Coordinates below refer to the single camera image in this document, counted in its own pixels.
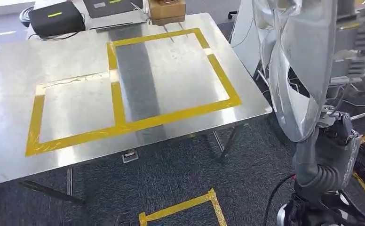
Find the cardboard box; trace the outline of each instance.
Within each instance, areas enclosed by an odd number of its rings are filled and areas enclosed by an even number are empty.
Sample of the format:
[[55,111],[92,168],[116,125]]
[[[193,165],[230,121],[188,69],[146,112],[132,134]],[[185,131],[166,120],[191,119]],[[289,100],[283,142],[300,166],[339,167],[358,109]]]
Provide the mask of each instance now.
[[177,22],[183,22],[183,21],[185,21],[185,15],[169,17],[169,18],[159,19],[159,20],[152,20],[152,24],[163,26],[163,25],[166,25],[169,23],[177,23]]
[[152,20],[171,17],[184,17],[186,11],[185,0],[165,3],[163,0],[148,0]]

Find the gray carpet floor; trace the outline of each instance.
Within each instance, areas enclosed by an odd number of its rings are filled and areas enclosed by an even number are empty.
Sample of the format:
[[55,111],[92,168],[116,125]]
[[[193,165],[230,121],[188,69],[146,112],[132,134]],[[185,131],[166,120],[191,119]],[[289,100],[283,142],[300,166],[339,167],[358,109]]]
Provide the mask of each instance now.
[[[224,3],[228,8],[225,6],[222,13],[217,13],[221,7],[209,0],[202,1],[204,6],[205,2],[216,8],[210,10],[213,17],[226,16],[228,11],[238,8]],[[221,16],[217,20],[228,38],[233,24],[223,21]],[[364,125],[365,119],[355,124],[362,133],[365,133]],[[220,131],[224,143],[230,133],[231,129]],[[206,194],[211,188],[216,192],[227,225],[260,225],[271,190],[293,171],[293,154],[294,144],[284,136],[271,114],[244,127],[233,150],[223,160],[218,157],[220,150],[214,137],[202,135],[142,148],[140,158],[127,164],[122,163],[120,155],[114,155],[76,166],[75,195],[86,201],[84,206],[33,192],[15,181],[1,184],[0,225],[115,225],[117,222],[118,225],[135,226],[139,225],[139,213],[154,213]],[[52,170],[29,179],[66,192],[66,169]],[[287,182],[277,192],[269,225],[275,225],[277,211],[289,200],[292,186]],[[359,183],[352,179],[346,190],[365,212],[365,191]],[[149,225],[213,226],[218,222],[211,203],[205,202],[149,222]]]

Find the black box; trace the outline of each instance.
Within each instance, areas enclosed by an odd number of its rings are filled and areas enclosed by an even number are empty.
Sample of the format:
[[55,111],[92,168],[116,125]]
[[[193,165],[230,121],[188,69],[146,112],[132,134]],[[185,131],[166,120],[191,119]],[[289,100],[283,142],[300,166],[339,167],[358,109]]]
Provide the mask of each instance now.
[[61,2],[30,12],[30,24],[38,36],[49,37],[84,31],[84,20],[72,2]]

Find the metal table top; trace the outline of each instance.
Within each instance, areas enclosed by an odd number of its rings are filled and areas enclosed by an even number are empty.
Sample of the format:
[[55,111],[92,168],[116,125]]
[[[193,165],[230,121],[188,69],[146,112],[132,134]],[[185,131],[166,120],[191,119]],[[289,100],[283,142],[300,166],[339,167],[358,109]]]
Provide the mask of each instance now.
[[209,14],[0,48],[0,183],[266,115]]

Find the yellow tape rectangle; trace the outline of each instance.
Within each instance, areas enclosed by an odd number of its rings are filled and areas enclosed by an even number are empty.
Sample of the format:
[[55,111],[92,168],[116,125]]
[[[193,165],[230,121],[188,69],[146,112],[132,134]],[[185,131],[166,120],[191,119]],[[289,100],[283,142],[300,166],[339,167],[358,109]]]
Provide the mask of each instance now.
[[[117,65],[117,53],[116,47],[122,45],[130,45],[139,42],[145,42],[150,40],[157,40],[163,38],[171,38],[179,35],[194,34],[198,39],[199,44],[207,55],[213,70],[216,72],[220,83],[224,87],[229,99],[223,101],[213,102],[207,105],[201,105],[197,107],[192,107],[172,113],[162,114],[139,121],[126,122],[123,99],[121,94],[121,88],[118,78],[118,65]],[[44,108],[44,93],[42,96],[36,95],[33,103],[32,117],[29,128],[28,141],[26,146],[26,156],[31,156],[35,154],[40,154],[44,152],[49,152],[69,146],[74,146],[82,144],[89,141],[94,141],[98,139],[103,139],[112,136],[118,136],[130,132],[135,132],[142,129],[147,129],[167,123],[171,123],[178,120],[183,120],[189,117],[194,117],[202,114],[207,114],[210,112],[222,110],[225,108],[237,106],[241,104],[241,100],[235,91],[230,80],[226,76],[224,70],[222,69],[217,57],[212,53],[208,42],[203,36],[202,32],[198,28],[181,30],[176,32],[168,32],[163,34],[156,34],[150,36],[143,36],[138,38],[131,38],[126,40],[117,40],[113,42],[108,42],[106,44],[107,54],[108,54],[108,64],[109,64],[109,78],[111,80],[111,93],[112,93],[112,103],[113,103],[113,113],[115,119],[115,125],[109,128],[99,129],[91,132],[86,132],[82,134],[73,135],[70,137],[64,137],[57,140],[51,140],[45,143],[39,143],[40,128],[41,128],[41,118]]]
[[204,194],[202,196],[199,196],[197,198],[179,203],[177,205],[168,207],[166,209],[160,210],[158,212],[152,213],[150,215],[145,215],[145,212],[142,212],[138,215],[139,219],[140,219],[140,225],[141,226],[147,226],[148,225],[148,221],[153,221],[153,220],[158,220],[160,218],[164,218],[167,217],[169,215],[175,214],[177,212],[189,209],[191,207],[200,205],[202,203],[205,203],[207,201],[211,201],[215,214],[217,216],[217,220],[220,224],[220,226],[227,226],[227,223],[225,222],[225,218],[224,215],[222,213],[220,204],[217,200],[216,197],[216,192],[214,191],[214,189],[210,189],[210,191],[207,194]]
[[48,17],[54,17],[54,16],[61,15],[61,14],[62,14],[62,12],[54,13],[54,14],[48,15]]

